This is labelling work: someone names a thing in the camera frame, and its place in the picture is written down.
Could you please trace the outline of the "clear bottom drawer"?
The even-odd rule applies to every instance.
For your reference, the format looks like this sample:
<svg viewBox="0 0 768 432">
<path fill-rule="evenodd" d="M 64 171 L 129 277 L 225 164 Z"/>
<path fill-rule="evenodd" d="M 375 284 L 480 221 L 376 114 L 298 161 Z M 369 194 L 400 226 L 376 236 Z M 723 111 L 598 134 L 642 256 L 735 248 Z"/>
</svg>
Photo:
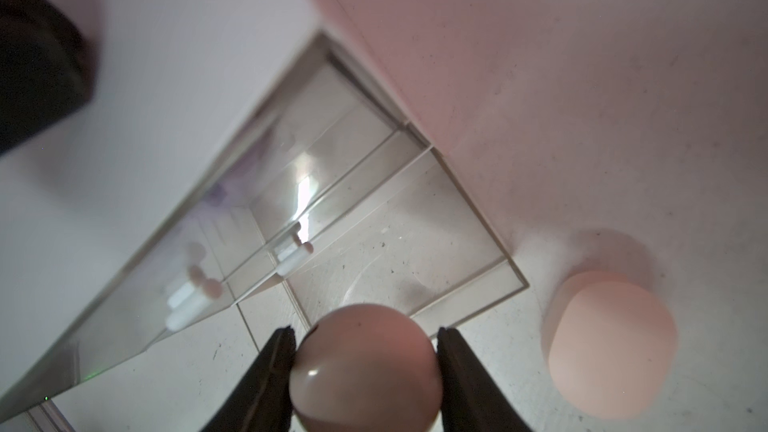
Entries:
<svg viewBox="0 0 768 432">
<path fill-rule="evenodd" d="M 430 337 L 527 287 L 433 150 L 406 163 L 378 151 L 228 279 L 238 302 L 275 288 L 305 328 L 341 307 L 393 308 Z"/>
</svg>

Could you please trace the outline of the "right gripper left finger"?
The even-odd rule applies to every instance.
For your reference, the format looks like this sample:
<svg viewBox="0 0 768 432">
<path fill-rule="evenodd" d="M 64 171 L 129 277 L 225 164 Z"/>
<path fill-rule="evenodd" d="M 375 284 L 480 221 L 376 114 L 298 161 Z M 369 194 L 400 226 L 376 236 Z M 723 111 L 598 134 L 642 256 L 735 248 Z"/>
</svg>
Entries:
<svg viewBox="0 0 768 432">
<path fill-rule="evenodd" d="M 289 378 L 297 350 L 291 326 L 276 329 L 202 431 L 289 431 Z"/>
</svg>

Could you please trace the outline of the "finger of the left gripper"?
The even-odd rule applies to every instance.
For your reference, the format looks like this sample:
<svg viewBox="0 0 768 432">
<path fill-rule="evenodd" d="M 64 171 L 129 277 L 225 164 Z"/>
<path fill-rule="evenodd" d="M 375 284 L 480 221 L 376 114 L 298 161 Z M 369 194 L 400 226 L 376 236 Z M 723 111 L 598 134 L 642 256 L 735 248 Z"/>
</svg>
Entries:
<svg viewBox="0 0 768 432">
<path fill-rule="evenodd" d="M 1 0 L 1 152 L 22 145 L 88 103 L 91 42 L 49 0 Z"/>
</svg>

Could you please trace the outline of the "white drawer cabinet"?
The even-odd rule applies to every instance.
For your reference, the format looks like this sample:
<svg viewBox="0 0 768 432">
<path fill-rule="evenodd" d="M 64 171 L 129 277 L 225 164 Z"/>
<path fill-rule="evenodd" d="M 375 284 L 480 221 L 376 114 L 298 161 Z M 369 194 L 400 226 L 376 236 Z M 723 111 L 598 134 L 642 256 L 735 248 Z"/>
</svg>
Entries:
<svg viewBox="0 0 768 432">
<path fill-rule="evenodd" d="M 330 127 L 411 129 L 333 0 L 49 0 L 93 97 L 1 157 L 1 427 L 98 377 L 103 404 L 202 422 L 257 348 L 240 302 L 93 369 L 76 350 L 181 223 L 254 192 Z"/>
</svg>

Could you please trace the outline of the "clear drawer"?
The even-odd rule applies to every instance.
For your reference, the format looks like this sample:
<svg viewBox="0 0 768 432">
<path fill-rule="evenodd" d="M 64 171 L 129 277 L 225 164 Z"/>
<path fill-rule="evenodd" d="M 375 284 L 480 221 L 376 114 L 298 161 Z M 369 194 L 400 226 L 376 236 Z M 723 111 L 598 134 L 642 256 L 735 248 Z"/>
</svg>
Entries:
<svg viewBox="0 0 768 432">
<path fill-rule="evenodd" d="M 305 328 L 341 307 L 393 308 L 430 337 L 527 287 L 433 150 L 406 163 L 378 151 L 228 279 L 238 302 L 275 288 Z"/>
<path fill-rule="evenodd" d="M 288 276 L 322 232 L 429 150 L 405 127 L 326 129 L 254 192 L 184 220 L 75 340 L 81 359 L 108 367 Z"/>
</svg>

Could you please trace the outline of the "pink earphone case top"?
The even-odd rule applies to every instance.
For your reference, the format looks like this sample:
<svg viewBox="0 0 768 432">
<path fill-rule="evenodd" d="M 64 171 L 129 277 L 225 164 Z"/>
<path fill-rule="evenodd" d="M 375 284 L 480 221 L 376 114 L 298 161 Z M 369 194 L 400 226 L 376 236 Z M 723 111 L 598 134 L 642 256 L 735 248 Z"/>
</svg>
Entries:
<svg viewBox="0 0 768 432">
<path fill-rule="evenodd" d="M 675 320 L 654 294 L 613 272 L 587 271 L 558 288 L 542 325 L 555 388 L 593 417 L 623 420 L 660 392 L 678 348 Z"/>
</svg>

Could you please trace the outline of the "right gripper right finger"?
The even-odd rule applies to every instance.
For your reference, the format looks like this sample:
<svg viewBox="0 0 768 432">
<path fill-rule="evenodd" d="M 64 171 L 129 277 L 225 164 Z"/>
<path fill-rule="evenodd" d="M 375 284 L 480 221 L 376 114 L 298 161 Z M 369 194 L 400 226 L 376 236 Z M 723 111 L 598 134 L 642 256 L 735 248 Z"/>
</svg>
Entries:
<svg viewBox="0 0 768 432">
<path fill-rule="evenodd" d="M 437 358 L 444 431 L 531 431 L 457 329 L 439 329 Z"/>
</svg>

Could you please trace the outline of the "pink earphone case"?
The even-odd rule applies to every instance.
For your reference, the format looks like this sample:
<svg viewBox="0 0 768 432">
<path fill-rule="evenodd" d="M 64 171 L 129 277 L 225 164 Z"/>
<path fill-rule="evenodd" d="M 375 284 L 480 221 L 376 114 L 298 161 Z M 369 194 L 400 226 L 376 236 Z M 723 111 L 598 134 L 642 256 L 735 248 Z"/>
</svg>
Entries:
<svg viewBox="0 0 768 432">
<path fill-rule="evenodd" d="M 307 431 L 428 431 L 443 385 L 419 325 L 389 307 L 355 304 L 325 315 L 303 338 L 289 395 Z"/>
<path fill-rule="evenodd" d="M 587 271 L 558 288 L 542 325 L 555 388 L 593 417 L 623 420 L 660 392 L 678 348 L 675 320 L 654 294 L 613 272 Z"/>
</svg>

